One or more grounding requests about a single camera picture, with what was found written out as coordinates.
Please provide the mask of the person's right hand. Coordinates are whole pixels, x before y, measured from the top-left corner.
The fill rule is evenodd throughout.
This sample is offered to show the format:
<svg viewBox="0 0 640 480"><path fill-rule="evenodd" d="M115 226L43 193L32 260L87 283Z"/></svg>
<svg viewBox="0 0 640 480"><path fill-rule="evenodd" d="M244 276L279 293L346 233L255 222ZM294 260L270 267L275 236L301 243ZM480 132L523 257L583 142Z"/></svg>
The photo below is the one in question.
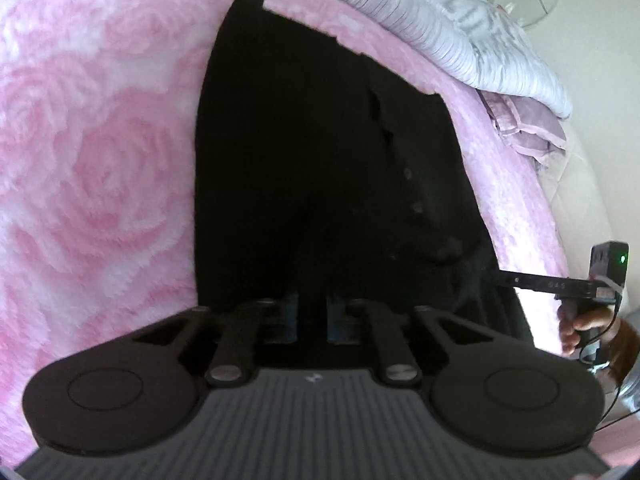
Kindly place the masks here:
<svg viewBox="0 0 640 480"><path fill-rule="evenodd" d="M587 330L605 332L601 340L604 344L611 342L620 330L620 319L609 308L598 304L594 309L577 314L573 309L577 304L565 301L556 311L559 321L559 337L562 347L562 356L568 358L578 348L580 335Z"/></svg>

